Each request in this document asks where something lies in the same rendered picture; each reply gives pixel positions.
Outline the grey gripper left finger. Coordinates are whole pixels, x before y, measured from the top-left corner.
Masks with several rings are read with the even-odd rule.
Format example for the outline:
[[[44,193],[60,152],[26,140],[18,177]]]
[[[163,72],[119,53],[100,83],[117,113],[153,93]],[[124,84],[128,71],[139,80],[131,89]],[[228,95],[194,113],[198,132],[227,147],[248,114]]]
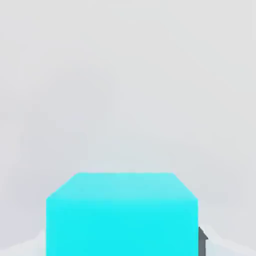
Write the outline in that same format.
[[[45,230],[41,230],[33,239],[0,249],[0,256],[46,256]]]

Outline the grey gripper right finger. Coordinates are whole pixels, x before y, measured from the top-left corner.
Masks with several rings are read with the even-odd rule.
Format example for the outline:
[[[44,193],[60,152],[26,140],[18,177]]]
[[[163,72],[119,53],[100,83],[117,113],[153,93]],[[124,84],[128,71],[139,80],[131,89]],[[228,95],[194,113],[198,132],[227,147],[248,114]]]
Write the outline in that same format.
[[[256,250],[222,238],[209,225],[200,225],[198,234],[198,256],[256,256]]]

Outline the small cyan cube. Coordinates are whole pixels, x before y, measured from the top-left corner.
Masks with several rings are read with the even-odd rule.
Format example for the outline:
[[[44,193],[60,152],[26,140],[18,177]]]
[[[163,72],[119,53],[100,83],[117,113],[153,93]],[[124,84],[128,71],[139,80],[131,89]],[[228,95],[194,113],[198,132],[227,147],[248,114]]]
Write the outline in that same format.
[[[46,256],[198,256],[198,200],[167,172],[80,172],[46,199]]]

